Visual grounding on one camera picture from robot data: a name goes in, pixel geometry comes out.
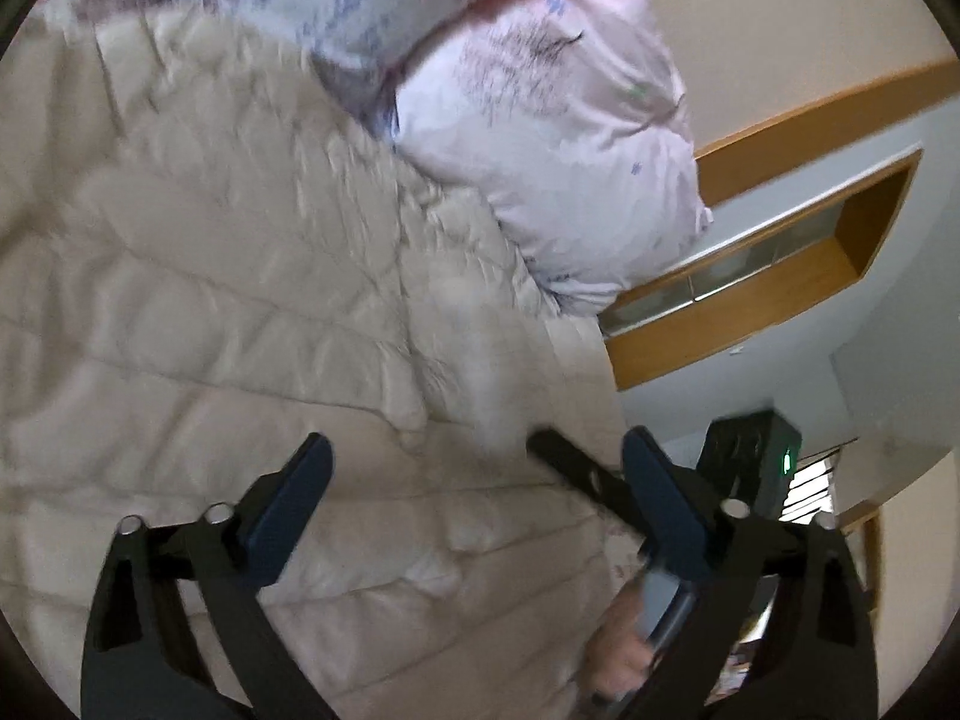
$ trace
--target metal pin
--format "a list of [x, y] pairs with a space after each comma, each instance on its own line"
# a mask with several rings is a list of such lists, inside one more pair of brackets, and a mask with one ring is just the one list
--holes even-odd
[[217, 503], [203, 514], [203, 519], [211, 525], [223, 525], [233, 517], [233, 507], [229, 503]]
[[128, 517], [124, 517], [120, 520], [117, 525], [117, 533], [120, 536], [132, 536], [140, 528], [145, 528], [147, 523], [143, 521], [142, 517], [138, 517], [136, 514], [130, 514]]
[[728, 498], [720, 504], [720, 508], [723, 509], [723, 513], [726, 514], [727, 517], [731, 517], [732, 519], [746, 519], [750, 517], [750, 507], [736, 498]]

